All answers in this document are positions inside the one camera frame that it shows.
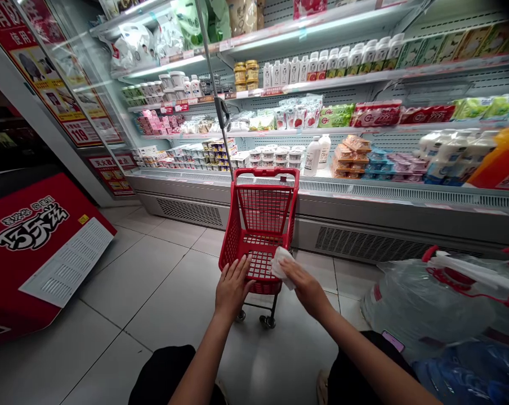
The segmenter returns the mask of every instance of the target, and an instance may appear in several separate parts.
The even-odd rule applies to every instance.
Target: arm
[[[170,399],[169,405],[208,404],[230,327],[239,314],[254,280],[244,283],[251,265],[245,256],[226,265],[215,293],[215,312],[189,368]]]
[[[420,383],[386,356],[330,304],[313,276],[289,260],[279,262],[296,285],[296,295],[307,312],[326,329],[353,361],[386,405],[440,404]]]

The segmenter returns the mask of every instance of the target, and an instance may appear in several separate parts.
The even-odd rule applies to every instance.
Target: shopping basket wheel
[[[243,321],[245,321],[245,311],[241,310],[239,312],[239,315],[236,316],[236,322],[243,322]]]
[[[275,318],[271,318],[265,315],[260,315],[259,320],[262,326],[266,329],[273,329],[277,324],[277,322],[275,322]]]

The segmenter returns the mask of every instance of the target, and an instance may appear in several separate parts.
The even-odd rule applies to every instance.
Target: orange bottle
[[[494,138],[497,148],[487,155],[468,183],[478,188],[509,190],[509,128]]]

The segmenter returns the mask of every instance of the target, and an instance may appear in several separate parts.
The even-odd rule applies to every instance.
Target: yellow jar
[[[245,82],[243,82],[243,83],[236,82],[235,84],[236,84],[236,91],[237,92],[247,90],[247,85],[245,84]]]
[[[258,80],[258,71],[260,67],[256,60],[248,60],[247,61],[247,80]]]
[[[234,65],[234,80],[236,82],[245,82],[245,62],[238,62]]]
[[[247,81],[247,90],[254,90],[258,88],[258,79]]]

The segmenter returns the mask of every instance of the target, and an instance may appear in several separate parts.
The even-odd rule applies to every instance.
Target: hand
[[[239,315],[245,297],[255,280],[245,284],[245,276],[251,265],[251,255],[242,259],[234,260],[232,265],[227,264],[221,272],[221,279],[215,291],[215,313],[214,317],[222,318],[232,325],[232,322]]]
[[[312,275],[289,259],[281,259],[279,264],[296,285],[296,295],[310,316],[320,322],[320,318],[328,311],[334,311],[320,283]]]

